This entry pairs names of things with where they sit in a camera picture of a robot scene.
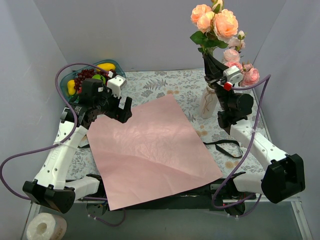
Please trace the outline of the pale pink rose stem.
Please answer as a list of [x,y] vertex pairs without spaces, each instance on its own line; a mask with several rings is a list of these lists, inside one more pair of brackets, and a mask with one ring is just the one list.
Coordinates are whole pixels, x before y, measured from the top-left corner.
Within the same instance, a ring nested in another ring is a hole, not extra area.
[[226,64],[227,62],[240,62],[240,53],[246,47],[245,38],[246,33],[241,30],[237,33],[236,36],[232,37],[228,41],[228,46],[223,52],[223,64]]

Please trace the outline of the bright pink rose stem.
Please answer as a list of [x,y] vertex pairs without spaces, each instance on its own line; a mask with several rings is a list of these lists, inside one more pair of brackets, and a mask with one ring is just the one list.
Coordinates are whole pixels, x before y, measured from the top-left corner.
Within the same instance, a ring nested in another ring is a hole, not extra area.
[[240,63],[235,61],[227,61],[225,64],[227,67],[236,66],[241,70],[243,79],[238,83],[240,87],[249,87],[256,84],[260,80],[260,74],[257,68],[251,63]]

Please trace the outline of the black gold-lettered ribbon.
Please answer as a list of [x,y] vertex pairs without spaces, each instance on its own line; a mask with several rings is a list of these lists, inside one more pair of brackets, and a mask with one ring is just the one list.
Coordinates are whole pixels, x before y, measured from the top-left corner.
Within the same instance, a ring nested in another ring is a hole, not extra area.
[[[209,146],[209,145],[214,145],[215,149],[222,153],[223,155],[230,157],[230,158],[234,158],[234,159],[241,159],[243,157],[243,151],[241,150],[240,144],[238,141],[236,140],[230,140],[230,139],[222,139],[222,140],[218,140],[218,141],[213,141],[213,142],[203,142],[204,145]],[[232,155],[230,152],[226,151],[225,149],[223,149],[222,147],[220,147],[221,144],[234,144],[238,147],[238,150],[240,151],[240,155],[239,156],[234,156]]]

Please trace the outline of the single peach rose stem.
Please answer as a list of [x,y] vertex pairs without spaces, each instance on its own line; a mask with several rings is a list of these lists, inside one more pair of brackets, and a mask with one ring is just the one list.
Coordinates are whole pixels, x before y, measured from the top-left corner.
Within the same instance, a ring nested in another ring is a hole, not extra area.
[[196,27],[197,31],[190,36],[190,39],[198,45],[199,52],[212,54],[215,49],[228,47],[229,40],[239,32],[239,23],[234,13],[224,8],[224,1],[213,0],[210,7],[214,13],[210,30],[202,33]]

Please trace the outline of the purple wrapping paper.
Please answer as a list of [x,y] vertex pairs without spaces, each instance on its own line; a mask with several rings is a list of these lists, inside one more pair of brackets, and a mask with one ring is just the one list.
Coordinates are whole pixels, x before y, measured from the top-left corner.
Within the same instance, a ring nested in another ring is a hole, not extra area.
[[98,117],[87,138],[110,210],[202,187],[223,175],[171,94],[135,106],[126,123]]

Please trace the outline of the two-bloom peach rose stem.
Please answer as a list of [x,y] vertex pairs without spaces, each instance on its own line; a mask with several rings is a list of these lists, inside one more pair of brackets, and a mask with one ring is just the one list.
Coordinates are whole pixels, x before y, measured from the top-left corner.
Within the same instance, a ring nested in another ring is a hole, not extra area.
[[191,12],[190,20],[199,31],[205,33],[211,28],[211,20],[214,16],[212,8],[206,4],[197,5]]

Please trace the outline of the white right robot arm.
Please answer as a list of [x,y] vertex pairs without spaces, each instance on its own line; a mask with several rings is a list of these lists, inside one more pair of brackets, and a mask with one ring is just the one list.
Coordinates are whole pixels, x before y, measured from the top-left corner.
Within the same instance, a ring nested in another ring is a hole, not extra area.
[[[264,195],[277,204],[306,188],[304,161],[298,154],[288,154],[276,147],[261,133],[256,132],[256,124],[251,124],[248,116],[252,113],[254,98],[244,93],[235,84],[243,80],[241,70],[227,67],[209,53],[203,53],[205,81],[214,90],[222,108],[217,113],[220,128],[241,143],[246,152],[238,165],[223,180],[214,192],[215,199],[222,189],[227,195],[237,199],[243,193]],[[263,167],[263,176],[237,173],[248,154],[252,154]]]

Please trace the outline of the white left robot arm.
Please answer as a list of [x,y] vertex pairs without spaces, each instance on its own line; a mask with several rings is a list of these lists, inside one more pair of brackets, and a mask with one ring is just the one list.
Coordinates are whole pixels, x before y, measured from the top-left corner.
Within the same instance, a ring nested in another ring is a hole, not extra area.
[[126,82],[120,75],[107,82],[95,78],[83,81],[81,93],[70,98],[62,112],[53,148],[43,166],[34,179],[22,187],[33,202],[65,214],[78,199],[91,195],[101,200],[106,196],[106,187],[98,175],[88,174],[78,180],[66,177],[79,144],[97,116],[105,115],[120,123],[132,116],[132,98],[127,97],[124,107],[119,107]]

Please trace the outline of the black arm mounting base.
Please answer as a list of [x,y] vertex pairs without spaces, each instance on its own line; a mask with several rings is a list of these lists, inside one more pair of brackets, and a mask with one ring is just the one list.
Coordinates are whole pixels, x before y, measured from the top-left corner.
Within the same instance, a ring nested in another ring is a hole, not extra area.
[[[219,188],[223,179],[218,179],[202,187],[198,187],[189,191],[178,193],[175,195],[135,204],[128,206],[128,210],[196,210],[209,209],[218,211],[212,205],[212,197]],[[256,195],[251,192],[239,192],[236,190],[233,179],[231,178],[225,186],[220,190],[214,203],[217,206],[223,206],[223,200],[240,201],[245,198],[249,200],[256,199]]]

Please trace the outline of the white ribbed ceramic vase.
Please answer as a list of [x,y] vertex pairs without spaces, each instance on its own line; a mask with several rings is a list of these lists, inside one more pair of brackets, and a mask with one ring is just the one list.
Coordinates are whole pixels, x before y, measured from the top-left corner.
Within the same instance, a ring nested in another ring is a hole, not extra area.
[[209,85],[205,87],[199,103],[199,115],[203,119],[208,119],[213,115],[213,112],[218,103],[218,98],[215,90]]

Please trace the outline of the dark red toy grapes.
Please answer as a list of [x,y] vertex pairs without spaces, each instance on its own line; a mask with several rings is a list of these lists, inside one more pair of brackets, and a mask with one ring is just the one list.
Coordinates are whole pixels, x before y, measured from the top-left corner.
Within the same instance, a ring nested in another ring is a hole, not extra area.
[[92,76],[96,74],[103,75],[105,77],[105,82],[102,81],[105,85],[107,84],[108,80],[114,78],[117,75],[115,70],[104,72],[99,69],[93,69],[93,68],[84,69],[80,73],[77,73],[74,78],[76,90],[82,87],[83,81],[85,79],[92,79]]

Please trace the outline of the yellow toy mango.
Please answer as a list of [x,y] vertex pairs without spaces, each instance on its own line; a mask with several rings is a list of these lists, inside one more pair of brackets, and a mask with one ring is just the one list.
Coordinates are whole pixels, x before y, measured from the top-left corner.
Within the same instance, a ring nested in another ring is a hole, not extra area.
[[101,63],[97,65],[99,68],[102,68],[106,71],[115,71],[116,70],[116,66],[113,63]]

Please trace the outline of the floral patterned table mat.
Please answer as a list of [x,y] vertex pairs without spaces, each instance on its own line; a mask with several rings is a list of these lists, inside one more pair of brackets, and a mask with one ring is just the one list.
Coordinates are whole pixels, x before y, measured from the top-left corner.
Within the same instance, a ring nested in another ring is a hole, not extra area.
[[[132,98],[132,107],[135,107],[172,94],[203,142],[234,139],[218,125],[217,111],[221,111],[218,103],[212,117],[203,119],[199,115],[199,104],[206,86],[203,69],[131,71],[125,75],[127,84],[121,93],[121,107],[127,96]],[[230,174],[241,160],[220,153],[214,145],[206,147],[222,171],[223,177]],[[265,173],[259,161],[251,153],[237,170],[238,172],[254,175]],[[78,148],[71,160],[67,180],[77,180],[87,174],[100,175],[90,148]]]

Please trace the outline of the teal plastic fruit basket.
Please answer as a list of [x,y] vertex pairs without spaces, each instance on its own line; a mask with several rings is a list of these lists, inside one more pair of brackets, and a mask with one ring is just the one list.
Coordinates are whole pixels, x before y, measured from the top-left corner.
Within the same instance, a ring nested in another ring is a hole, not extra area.
[[[101,60],[97,63],[94,63],[95,66],[98,66],[99,64],[103,64],[103,63],[112,63],[116,66],[116,69],[115,69],[115,72],[117,73],[117,75],[120,75],[124,78],[126,78],[126,74],[125,72],[122,70],[122,68],[120,67],[120,65],[112,60],[112,59],[105,59],[105,60]],[[80,73],[82,70],[85,70],[85,69],[94,69],[96,70],[94,67],[92,66],[88,66],[88,65],[85,65],[84,67],[82,68],[79,68],[78,70],[73,70],[71,73],[67,74],[66,76],[64,76],[62,78],[62,80],[60,81],[60,88],[61,88],[61,91],[64,95],[65,98],[67,99],[70,99],[71,96],[68,94],[68,88],[67,88],[67,83],[68,81],[70,80],[73,80],[75,77],[76,77],[76,74]]]

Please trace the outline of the white tissue paper roll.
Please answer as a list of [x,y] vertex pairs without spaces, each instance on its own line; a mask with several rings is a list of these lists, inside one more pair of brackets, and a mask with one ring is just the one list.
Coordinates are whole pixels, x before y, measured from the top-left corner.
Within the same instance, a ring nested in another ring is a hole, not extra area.
[[28,240],[61,240],[67,231],[66,220],[58,215],[42,212],[28,225]]

